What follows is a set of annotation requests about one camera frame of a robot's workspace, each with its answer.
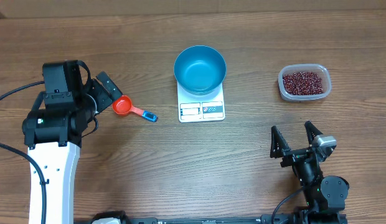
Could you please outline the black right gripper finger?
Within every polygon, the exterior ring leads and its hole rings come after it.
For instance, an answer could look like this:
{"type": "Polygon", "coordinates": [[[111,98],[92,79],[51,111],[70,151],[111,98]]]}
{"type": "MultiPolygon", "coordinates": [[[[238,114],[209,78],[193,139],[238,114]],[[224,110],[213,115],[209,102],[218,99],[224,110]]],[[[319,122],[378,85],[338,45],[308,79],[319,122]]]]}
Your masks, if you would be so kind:
{"type": "Polygon", "coordinates": [[[283,135],[276,126],[271,127],[271,148],[270,148],[270,157],[271,158],[280,158],[284,157],[291,148],[284,139],[283,135]]]}
{"type": "Polygon", "coordinates": [[[315,127],[315,125],[310,121],[305,122],[304,127],[306,129],[306,135],[308,137],[308,143],[310,145],[319,145],[318,136],[322,135],[322,132],[320,130],[318,130],[318,128],[315,127]]]}

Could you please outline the red measuring scoop blue handle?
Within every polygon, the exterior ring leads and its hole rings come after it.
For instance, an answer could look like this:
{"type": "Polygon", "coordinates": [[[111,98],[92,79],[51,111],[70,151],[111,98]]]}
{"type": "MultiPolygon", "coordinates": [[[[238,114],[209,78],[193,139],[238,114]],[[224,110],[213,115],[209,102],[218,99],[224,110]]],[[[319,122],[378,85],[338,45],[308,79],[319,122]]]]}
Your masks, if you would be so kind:
{"type": "Polygon", "coordinates": [[[115,102],[113,102],[112,108],[118,115],[125,116],[130,113],[134,113],[151,122],[156,122],[158,120],[158,117],[154,113],[135,107],[132,104],[131,99],[126,95],[121,95],[115,102]]]}

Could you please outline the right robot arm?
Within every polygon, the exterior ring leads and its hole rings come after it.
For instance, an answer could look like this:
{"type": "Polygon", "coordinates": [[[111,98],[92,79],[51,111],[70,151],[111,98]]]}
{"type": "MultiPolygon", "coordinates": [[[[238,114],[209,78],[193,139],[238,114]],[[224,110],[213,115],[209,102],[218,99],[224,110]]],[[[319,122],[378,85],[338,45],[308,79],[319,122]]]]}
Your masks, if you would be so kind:
{"type": "Polygon", "coordinates": [[[315,125],[307,121],[304,124],[309,146],[292,150],[276,126],[271,127],[270,157],[280,158],[281,167],[291,167],[299,180],[300,188],[284,198],[270,215],[270,223],[347,223],[345,200],[349,193],[346,179],[329,175],[324,176],[320,163],[324,162],[335,150],[337,140],[332,135],[325,135],[315,125]],[[306,205],[296,207],[287,214],[277,214],[280,207],[302,193],[306,205]]]}

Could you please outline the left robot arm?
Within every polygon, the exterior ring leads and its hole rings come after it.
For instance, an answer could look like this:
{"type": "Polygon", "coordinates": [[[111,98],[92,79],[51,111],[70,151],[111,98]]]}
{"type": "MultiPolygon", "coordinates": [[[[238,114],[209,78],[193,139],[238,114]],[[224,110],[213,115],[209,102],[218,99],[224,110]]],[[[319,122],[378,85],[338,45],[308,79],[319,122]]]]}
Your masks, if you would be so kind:
{"type": "Polygon", "coordinates": [[[29,223],[73,223],[75,173],[88,124],[121,95],[105,72],[83,82],[81,60],[45,63],[45,91],[22,123],[31,164],[29,223]]]}

